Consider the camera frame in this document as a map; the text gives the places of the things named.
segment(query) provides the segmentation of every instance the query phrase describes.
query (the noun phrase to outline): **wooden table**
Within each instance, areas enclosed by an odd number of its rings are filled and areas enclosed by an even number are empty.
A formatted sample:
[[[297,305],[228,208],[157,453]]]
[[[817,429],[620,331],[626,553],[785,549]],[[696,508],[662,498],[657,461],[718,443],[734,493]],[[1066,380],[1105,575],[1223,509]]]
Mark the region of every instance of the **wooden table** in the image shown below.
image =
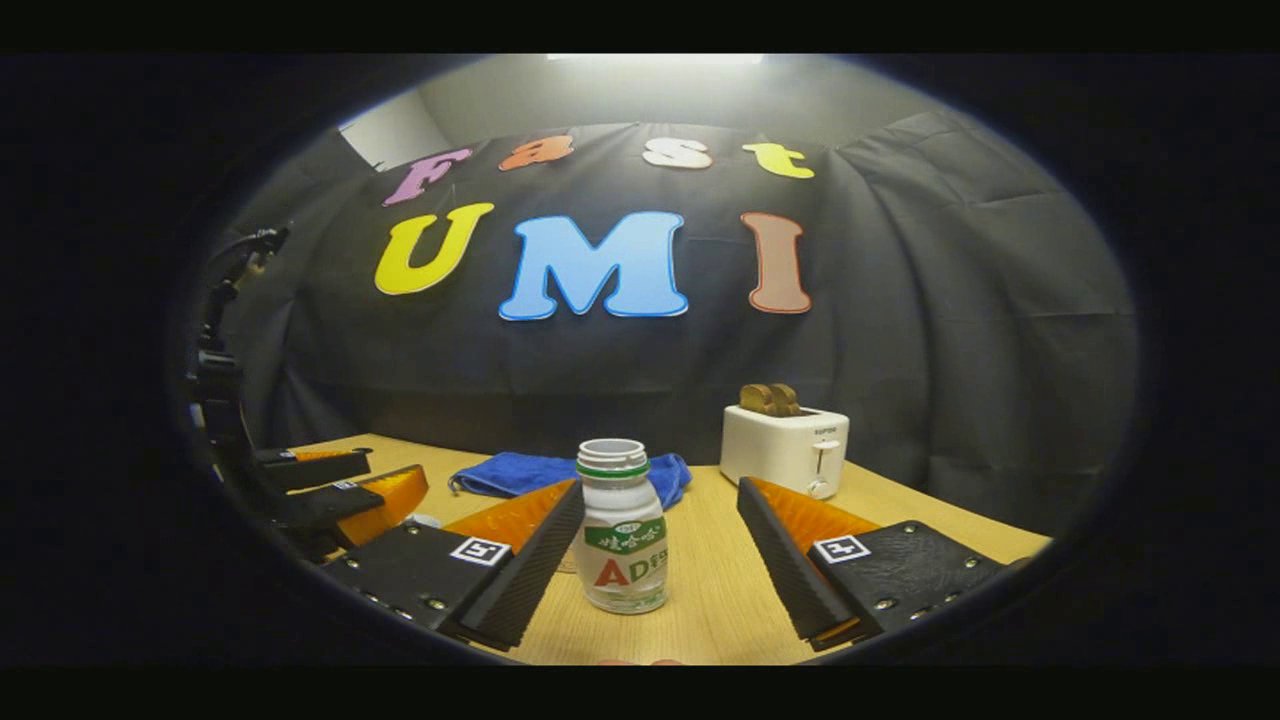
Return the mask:
[[[448,489],[448,479],[456,471],[484,461],[486,455],[375,434],[293,450],[355,447],[374,450],[369,456],[372,474],[422,465],[430,489],[416,511],[444,524],[502,502],[467,492],[454,496]],[[788,665],[823,655],[796,637],[737,514],[737,487],[716,465],[690,470],[694,479],[684,498],[667,511],[671,562],[669,598],[664,606],[637,616],[604,612],[582,596],[576,574],[557,573],[520,647],[499,655],[534,665],[594,665],[602,660],[648,665],[663,659],[686,665]],[[1050,542],[1044,536],[974,515],[852,462],[845,462],[840,493],[828,502],[881,525],[920,520],[1000,562],[1033,555]]]

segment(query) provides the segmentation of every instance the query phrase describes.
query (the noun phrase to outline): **yellow letter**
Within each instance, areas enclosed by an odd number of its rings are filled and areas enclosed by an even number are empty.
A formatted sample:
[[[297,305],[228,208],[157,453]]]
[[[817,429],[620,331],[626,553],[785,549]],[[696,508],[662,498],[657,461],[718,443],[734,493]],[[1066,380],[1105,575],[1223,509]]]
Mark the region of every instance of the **yellow letter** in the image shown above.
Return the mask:
[[[769,170],[776,176],[782,176],[787,178],[812,178],[813,170],[809,168],[797,168],[791,164],[792,159],[804,160],[803,152],[796,152],[795,150],[787,150],[776,142],[762,142],[759,145],[744,145],[742,150],[750,150],[755,152],[755,161],[760,164],[762,168]]]
[[[480,217],[493,210],[492,202],[463,205],[449,213],[449,229],[435,259],[421,268],[410,268],[408,259],[413,255],[422,231],[435,223],[435,215],[419,215],[398,223],[392,228],[392,240],[387,243],[383,259],[374,273],[374,284],[387,295],[407,295],[421,292],[449,277],[449,273],[462,261],[462,254],[471,242]]]

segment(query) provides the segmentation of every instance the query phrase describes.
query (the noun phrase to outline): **black fabric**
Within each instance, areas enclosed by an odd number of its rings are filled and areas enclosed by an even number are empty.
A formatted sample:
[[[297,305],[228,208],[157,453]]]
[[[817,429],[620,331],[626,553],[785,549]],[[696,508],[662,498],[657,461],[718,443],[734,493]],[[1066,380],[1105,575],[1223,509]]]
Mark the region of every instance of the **black fabric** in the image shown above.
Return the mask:
[[[573,152],[499,172],[521,143],[571,135]],[[654,137],[698,140],[714,165],[659,168]],[[812,179],[762,169],[751,142],[804,152]],[[975,512],[1041,533],[1069,523],[1114,456],[1137,374],[1134,311],[1083,209],[1014,147],[951,113],[909,118],[846,147],[669,124],[549,128],[472,146],[410,201],[383,208],[407,167],[333,182],[225,322],[247,368],[253,437],[292,446],[372,432],[458,450],[571,456],[622,436],[716,464],[742,384],[783,382],[850,418],[847,459]],[[374,272],[390,228],[493,202],[439,286],[388,296]],[[508,322],[522,240],[567,215],[593,243],[627,214],[678,213],[676,318],[584,315],[559,304]],[[750,306],[748,211],[804,228],[813,307]]]

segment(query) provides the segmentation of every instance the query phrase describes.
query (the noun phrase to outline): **white toaster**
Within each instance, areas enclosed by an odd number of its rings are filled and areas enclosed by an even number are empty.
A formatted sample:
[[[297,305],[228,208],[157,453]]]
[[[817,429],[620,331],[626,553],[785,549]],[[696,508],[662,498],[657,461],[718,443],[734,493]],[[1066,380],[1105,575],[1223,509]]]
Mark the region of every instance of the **white toaster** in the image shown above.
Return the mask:
[[[836,495],[849,445],[849,418],[800,410],[795,418],[773,418],[737,405],[726,407],[721,473],[733,484],[751,475],[818,500]]]

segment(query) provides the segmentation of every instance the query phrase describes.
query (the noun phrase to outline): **blue cloth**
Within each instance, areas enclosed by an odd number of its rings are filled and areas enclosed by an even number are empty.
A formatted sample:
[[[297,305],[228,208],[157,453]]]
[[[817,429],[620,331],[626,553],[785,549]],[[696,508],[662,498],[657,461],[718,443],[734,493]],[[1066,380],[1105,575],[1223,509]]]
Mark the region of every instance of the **blue cloth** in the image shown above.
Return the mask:
[[[499,452],[475,468],[458,470],[449,478],[449,489],[457,492],[457,486],[462,486],[476,495],[515,497],[576,477],[577,466],[572,459]],[[658,491],[663,510],[680,502],[685,486],[692,479],[689,465],[678,455],[649,459],[649,482]]]

